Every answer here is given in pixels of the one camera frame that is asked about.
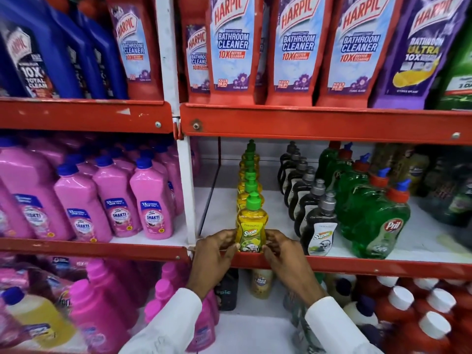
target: pink bottle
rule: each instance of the pink bottle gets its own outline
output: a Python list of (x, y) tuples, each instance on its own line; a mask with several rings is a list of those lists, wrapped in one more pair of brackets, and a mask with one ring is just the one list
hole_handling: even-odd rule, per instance
[(12, 238), (35, 238), (16, 199), (0, 180), (0, 234)]
[(154, 319), (154, 317), (164, 308), (164, 303), (162, 303), (159, 299), (153, 299), (149, 303), (146, 304), (145, 308), (145, 322), (149, 324), (150, 321)]
[(54, 191), (69, 217), (78, 241), (110, 242), (113, 234), (100, 203), (97, 185), (74, 164), (58, 166), (60, 179)]
[(90, 177), (92, 177), (98, 170), (95, 165), (87, 163), (82, 154), (67, 154), (66, 163), (76, 165), (81, 174), (88, 175)]
[(139, 313), (125, 286), (102, 259), (94, 258), (87, 264), (87, 276), (93, 286), (105, 295), (105, 298), (117, 308), (127, 329), (133, 328)]
[(131, 161), (136, 162), (139, 158), (138, 147), (133, 143), (123, 143), (123, 147), (125, 148), (126, 157)]
[(66, 146), (50, 141), (46, 137), (46, 133), (39, 130), (29, 131), (27, 137), (28, 150), (43, 154), (54, 168), (64, 163), (65, 156), (68, 153)]
[(159, 299), (164, 305), (167, 304), (169, 299), (176, 292), (171, 282), (166, 279), (160, 279), (159, 281), (157, 281), (155, 289), (156, 299)]
[(180, 274), (177, 262), (166, 262), (162, 265), (161, 279), (169, 280), (175, 290), (183, 287), (187, 281), (187, 279)]
[(186, 351), (190, 353), (202, 351), (212, 345), (215, 340), (215, 323), (210, 305), (207, 301), (203, 301), (202, 312), (195, 323), (195, 334)]
[(172, 204), (168, 203), (165, 192), (168, 185), (162, 174), (152, 168), (151, 159), (139, 158), (136, 164), (136, 172), (129, 183), (136, 196), (146, 237), (154, 240), (169, 238), (174, 226), (169, 209)]
[(130, 237), (141, 231), (136, 198), (129, 186), (129, 173), (113, 164), (109, 155), (96, 159), (98, 171), (93, 181), (108, 212), (110, 223), (117, 237)]
[(126, 170), (131, 175), (134, 174), (134, 169), (136, 169), (136, 165), (131, 161), (125, 159), (125, 155), (123, 154), (123, 151), (120, 148), (108, 148), (108, 154), (111, 156), (116, 166), (120, 167), (123, 170)]
[(170, 206), (169, 209), (170, 209), (172, 218), (174, 218), (175, 217), (175, 211), (176, 211), (176, 199), (175, 199), (175, 196), (174, 196), (174, 187), (172, 186), (172, 183), (169, 181), (169, 178), (168, 178), (167, 168), (165, 167), (165, 165), (161, 164), (158, 160), (156, 160), (156, 155), (154, 154), (154, 150), (144, 149), (144, 150), (140, 151), (140, 154), (141, 154), (141, 158), (151, 159), (152, 168), (154, 170), (157, 170), (158, 172), (160, 172), (163, 175), (164, 182), (167, 181), (168, 186), (165, 189), (166, 199), (168, 200), (168, 203), (173, 204), (173, 206)]
[(146, 303), (148, 290), (132, 261), (108, 258), (105, 263), (123, 283), (136, 308)]
[(164, 145), (157, 145), (156, 150), (157, 159), (162, 162), (167, 168), (169, 181), (172, 183), (171, 190), (174, 191), (176, 201), (176, 215), (180, 215), (184, 212), (184, 192), (182, 190), (182, 181), (180, 179), (180, 167), (175, 157), (171, 156), (167, 152), (167, 148)]
[(54, 176), (44, 156), (19, 147), (11, 137), (0, 138), (0, 178), (16, 201), (36, 237), (67, 241), (74, 237), (54, 192)]
[(200, 173), (200, 168), (202, 166), (201, 161), (202, 158), (200, 157), (200, 149), (198, 147), (198, 137), (192, 136), (190, 137), (190, 150), (192, 152), (192, 172), (193, 177), (197, 177)]
[(69, 318), (80, 330), (91, 353), (116, 354), (131, 338), (117, 310), (89, 283), (79, 280), (69, 289)]
[(71, 132), (56, 132), (54, 134), (54, 140), (73, 150), (79, 150), (80, 147), (85, 144), (79, 136)]

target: yellow bottle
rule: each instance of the yellow bottle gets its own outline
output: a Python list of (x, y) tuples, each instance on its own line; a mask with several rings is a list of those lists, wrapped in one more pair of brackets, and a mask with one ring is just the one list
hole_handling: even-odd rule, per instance
[(259, 179), (259, 168), (255, 166), (254, 160), (246, 160), (243, 167), (239, 167), (239, 179), (243, 180), (246, 169), (254, 169), (257, 179)]
[(262, 200), (257, 192), (251, 192), (246, 200), (246, 208), (236, 216), (236, 243), (242, 252), (260, 252), (266, 243), (265, 226), (268, 214), (261, 208)]
[(245, 172), (244, 172), (244, 179), (242, 179), (239, 182), (239, 184), (237, 185), (237, 193), (240, 194), (240, 193), (244, 192), (246, 180), (255, 180), (256, 183), (257, 183), (257, 192), (261, 193), (262, 190), (263, 190), (263, 186), (256, 179), (257, 179), (257, 174), (256, 174), (256, 171), (254, 170), (254, 168), (250, 167), (249, 169), (246, 169)]
[(74, 336), (75, 327), (46, 298), (26, 295), (19, 287), (7, 289), (2, 293), (2, 298), (6, 310), (41, 348), (63, 345)]
[[(237, 195), (237, 199), (236, 199), (236, 211), (239, 211), (239, 210), (242, 210), (244, 208), (246, 208), (246, 201), (247, 201), (247, 198), (249, 197), (249, 194), (251, 192), (257, 192), (257, 182), (256, 182), (256, 179), (255, 178), (252, 178), (252, 179), (249, 179), (249, 180), (246, 180), (246, 182), (244, 183), (244, 191), (242, 193), (239, 193)], [(261, 199), (261, 206), (264, 204), (264, 197), (260, 194), (259, 194), (259, 197)]]

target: dark dishwash gel bottle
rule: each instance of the dark dishwash gel bottle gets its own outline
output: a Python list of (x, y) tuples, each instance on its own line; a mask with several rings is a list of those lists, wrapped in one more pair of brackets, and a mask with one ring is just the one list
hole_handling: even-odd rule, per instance
[(277, 181), (280, 182), (280, 178), (282, 177), (282, 166), (292, 158), (292, 154), (298, 150), (298, 148), (295, 145), (295, 142), (290, 142), (290, 144), (287, 145), (287, 152), (282, 154), (280, 156), (280, 167), (279, 171), (277, 172)]
[(215, 286), (219, 310), (234, 310), (236, 308), (238, 281), (238, 269), (230, 268), (223, 279)]
[(335, 206), (334, 193), (328, 192), (318, 207), (308, 213), (307, 226), (300, 239), (305, 255), (326, 256), (331, 249), (334, 230), (338, 225)]
[(282, 175), (280, 176), (279, 180), (279, 189), (281, 193), (284, 193), (283, 186), (285, 184), (287, 176), (296, 169), (296, 165), (298, 164), (299, 158), (300, 152), (298, 150), (295, 150), (290, 160), (288, 160), (284, 165), (282, 165)]
[(292, 190), (288, 195), (288, 215), (290, 218), (295, 221), (295, 208), (298, 205), (299, 200), (310, 193), (311, 186), (315, 182), (315, 168), (309, 166), (306, 168), (305, 173), (301, 181), (295, 183), (292, 186)]
[(310, 192), (303, 196), (298, 202), (298, 206), (295, 208), (295, 233), (298, 237), (301, 237), (302, 233), (307, 226), (306, 218), (311, 210), (318, 207), (318, 204), (326, 191), (323, 179), (316, 179), (316, 182), (312, 185)]
[(293, 185), (295, 185), (297, 181), (302, 180), (303, 174), (305, 173), (307, 167), (308, 163), (306, 161), (306, 158), (300, 157), (298, 159), (298, 163), (296, 165), (295, 170), (290, 172), (285, 178), (282, 190), (284, 191), (284, 202), (286, 207), (288, 207), (289, 204), (288, 196), (290, 196), (290, 192), (292, 191)]

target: green bottle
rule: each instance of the green bottle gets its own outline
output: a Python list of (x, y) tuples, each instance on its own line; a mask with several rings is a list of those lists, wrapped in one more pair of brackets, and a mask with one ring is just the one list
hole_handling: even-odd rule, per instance
[(410, 219), (410, 197), (406, 179), (390, 188), (385, 195), (366, 203), (363, 218), (353, 228), (352, 252), (359, 258), (385, 259)]
[(367, 184), (369, 182), (370, 163), (368, 162), (370, 154), (362, 155), (359, 160), (354, 162), (353, 168), (339, 177), (336, 189), (336, 212), (338, 212), (347, 201), (352, 189), (357, 185)]
[(328, 147), (323, 150), (318, 159), (318, 169), (316, 169), (315, 179), (324, 179), (326, 167), (331, 160), (336, 159), (339, 148), (341, 148), (341, 142), (329, 142)]
[(352, 142), (346, 144), (343, 149), (339, 150), (338, 157), (329, 162), (326, 167), (324, 181), (326, 185), (326, 192), (333, 191), (342, 173), (351, 170), (353, 160)]
[(387, 174), (390, 168), (379, 170), (377, 175), (369, 175), (368, 184), (359, 184), (355, 186), (345, 204), (336, 211), (341, 234), (349, 241), (352, 240), (352, 228), (359, 222), (364, 214), (365, 203), (371, 198), (378, 199), (383, 194), (388, 185)]
[(465, 26), (461, 35), (463, 38), (442, 77), (436, 109), (472, 109), (472, 23)]

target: man's right hand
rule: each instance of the man's right hand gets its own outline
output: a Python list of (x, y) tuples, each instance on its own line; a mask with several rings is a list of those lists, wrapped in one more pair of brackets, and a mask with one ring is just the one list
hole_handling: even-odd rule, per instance
[(278, 230), (265, 230), (267, 245), (263, 246), (266, 260), (282, 283), (296, 293), (309, 308), (326, 296), (305, 258), (301, 244)]

